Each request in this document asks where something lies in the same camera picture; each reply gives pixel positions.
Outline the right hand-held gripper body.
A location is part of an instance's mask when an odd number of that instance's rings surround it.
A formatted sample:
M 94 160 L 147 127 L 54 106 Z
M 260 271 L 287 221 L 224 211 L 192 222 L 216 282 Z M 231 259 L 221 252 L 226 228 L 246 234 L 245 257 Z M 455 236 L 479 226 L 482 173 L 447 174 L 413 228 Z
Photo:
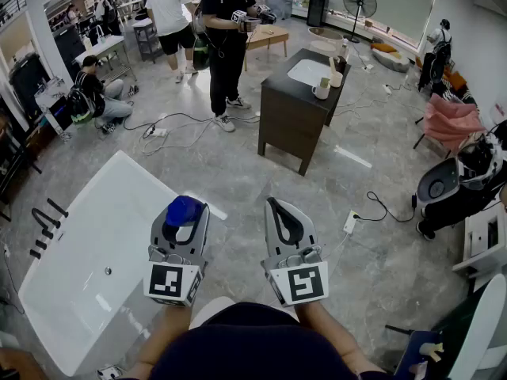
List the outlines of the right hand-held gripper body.
M 283 307 L 329 296 L 328 263 L 321 253 L 321 246 L 312 245 L 290 256 L 271 256 L 261 262 L 266 279 Z

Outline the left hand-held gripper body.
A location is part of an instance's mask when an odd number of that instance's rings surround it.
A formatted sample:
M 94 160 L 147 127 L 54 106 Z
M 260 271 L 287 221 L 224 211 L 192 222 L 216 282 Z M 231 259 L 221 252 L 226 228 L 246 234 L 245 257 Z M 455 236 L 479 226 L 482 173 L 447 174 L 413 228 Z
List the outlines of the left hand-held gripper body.
M 192 245 L 189 254 L 175 253 L 151 245 L 143 277 L 143 293 L 158 304 L 192 306 L 208 262 L 205 245 Z

